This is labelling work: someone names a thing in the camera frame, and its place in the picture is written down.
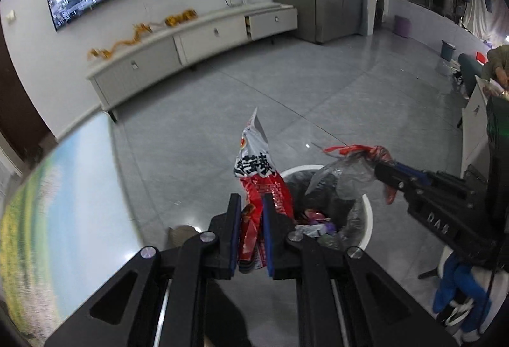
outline person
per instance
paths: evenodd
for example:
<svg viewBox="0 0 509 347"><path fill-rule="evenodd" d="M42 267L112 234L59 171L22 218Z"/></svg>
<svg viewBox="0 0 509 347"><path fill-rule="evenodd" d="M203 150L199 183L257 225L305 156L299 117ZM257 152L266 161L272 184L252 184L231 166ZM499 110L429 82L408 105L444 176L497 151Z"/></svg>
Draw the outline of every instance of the person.
<svg viewBox="0 0 509 347"><path fill-rule="evenodd" d="M504 89L507 88L509 81L509 45L501 45L488 51L488 62L483 66L481 77L485 80L494 79Z"/></svg>

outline drawer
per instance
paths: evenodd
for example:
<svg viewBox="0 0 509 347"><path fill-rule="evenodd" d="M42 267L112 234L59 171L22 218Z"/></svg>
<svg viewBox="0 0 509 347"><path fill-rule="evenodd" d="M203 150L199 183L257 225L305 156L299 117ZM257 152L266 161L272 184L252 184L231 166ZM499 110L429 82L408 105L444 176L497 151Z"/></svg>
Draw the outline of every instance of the drawer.
<svg viewBox="0 0 509 347"><path fill-rule="evenodd" d="M186 63L195 63L248 42L244 16L217 20L179 36Z"/></svg>
<svg viewBox="0 0 509 347"><path fill-rule="evenodd" d="M182 68L173 38L157 41L127 58L112 63L95 76L105 106L114 106Z"/></svg>
<svg viewBox="0 0 509 347"><path fill-rule="evenodd" d="M246 24L251 40L295 30L297 28L297 8L255 14L247 18Z"/></svg>

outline painting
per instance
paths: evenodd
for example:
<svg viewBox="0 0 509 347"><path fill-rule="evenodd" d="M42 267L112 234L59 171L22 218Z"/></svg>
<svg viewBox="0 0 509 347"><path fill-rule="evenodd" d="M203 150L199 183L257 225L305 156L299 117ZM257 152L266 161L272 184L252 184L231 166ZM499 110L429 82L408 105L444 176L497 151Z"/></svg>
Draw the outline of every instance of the painting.
<svg viewBox="0 0 509 347"><path fill-rule="evenodd" d="M26 179L0 221L0 276L25 338L48 336L143 246L98 113Z"/></svg>

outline red object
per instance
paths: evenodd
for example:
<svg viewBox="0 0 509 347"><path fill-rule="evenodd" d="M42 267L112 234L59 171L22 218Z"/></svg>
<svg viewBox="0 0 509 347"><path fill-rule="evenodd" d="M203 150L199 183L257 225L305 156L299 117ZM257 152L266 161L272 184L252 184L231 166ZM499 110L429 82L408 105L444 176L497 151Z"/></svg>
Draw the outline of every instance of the red object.
<svg viewBox="0 0 509 347"><path fill-rule="evenodd" d="M486 62L488 61L485 55L483 53L479 53L479 51L475 53L475 59L482 64L486 64Z"/></svg>
<svg viewBox="0 0 509 347"><path fill-rule="evenodd" d="M262 196L271 193L276 212L292 219L293 203L292 195L270 157L267 137L256 117L256 110L242 132L234 173L246 190L248 203L242 211L239 261L254 260L254 267L262 268L266 265L261 228Z"/></svg>

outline wall switch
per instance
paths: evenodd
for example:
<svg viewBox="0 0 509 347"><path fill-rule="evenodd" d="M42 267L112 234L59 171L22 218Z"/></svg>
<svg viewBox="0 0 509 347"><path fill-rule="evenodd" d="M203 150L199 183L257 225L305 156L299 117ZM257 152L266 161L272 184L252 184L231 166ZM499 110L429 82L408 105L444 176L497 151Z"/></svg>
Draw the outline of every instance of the wall switch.
<svg viewBox="0 0 509 347"><path fill-rule="evenodd" d="M16 13L14 10L11 10L6 16L7 24L12 24L14 21L16 21Z"/></svg>

